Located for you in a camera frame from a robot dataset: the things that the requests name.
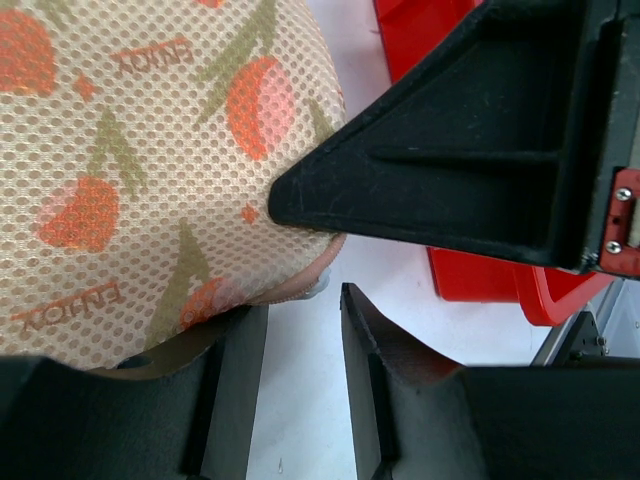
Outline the floral mesh laundry bag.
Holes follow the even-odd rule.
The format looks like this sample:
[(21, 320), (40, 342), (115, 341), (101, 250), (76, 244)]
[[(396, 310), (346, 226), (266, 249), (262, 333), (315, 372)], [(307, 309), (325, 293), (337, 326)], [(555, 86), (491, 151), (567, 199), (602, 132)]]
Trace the floral mesh laundry bag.
[(1, 5), (1, 352), (112, 367), (312, 291), (275, 180), (345, 122), (303, 1)]

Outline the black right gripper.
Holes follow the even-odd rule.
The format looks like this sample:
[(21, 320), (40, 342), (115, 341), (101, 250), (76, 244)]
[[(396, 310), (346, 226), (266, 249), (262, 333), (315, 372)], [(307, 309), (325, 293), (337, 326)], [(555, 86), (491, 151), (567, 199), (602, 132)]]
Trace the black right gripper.
[(639, 274), (639, 3), (588, 1), (582, 271)]

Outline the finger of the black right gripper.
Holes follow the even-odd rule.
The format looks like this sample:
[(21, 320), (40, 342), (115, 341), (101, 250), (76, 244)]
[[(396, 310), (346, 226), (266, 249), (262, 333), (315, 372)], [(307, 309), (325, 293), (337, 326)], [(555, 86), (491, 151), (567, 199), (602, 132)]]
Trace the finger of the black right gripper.
[(619, 273), (625, 5), (484, 1), (277, 178), (280, 225)]

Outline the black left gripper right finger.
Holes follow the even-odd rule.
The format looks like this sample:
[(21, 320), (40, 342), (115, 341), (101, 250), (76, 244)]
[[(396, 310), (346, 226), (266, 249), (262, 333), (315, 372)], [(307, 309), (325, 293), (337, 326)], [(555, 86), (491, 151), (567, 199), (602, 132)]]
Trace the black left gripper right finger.
[(361, 479), (635, 479), (639, 364), (465, 366), (341, 292)]

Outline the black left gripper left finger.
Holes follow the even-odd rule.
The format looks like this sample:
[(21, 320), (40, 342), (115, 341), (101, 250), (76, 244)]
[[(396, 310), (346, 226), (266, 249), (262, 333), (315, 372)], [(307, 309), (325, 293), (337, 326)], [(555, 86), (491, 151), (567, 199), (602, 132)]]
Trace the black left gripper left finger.
[(1, 360), (5, 479), (242, 479), (264, 307), (199, 324), (111, 369)]

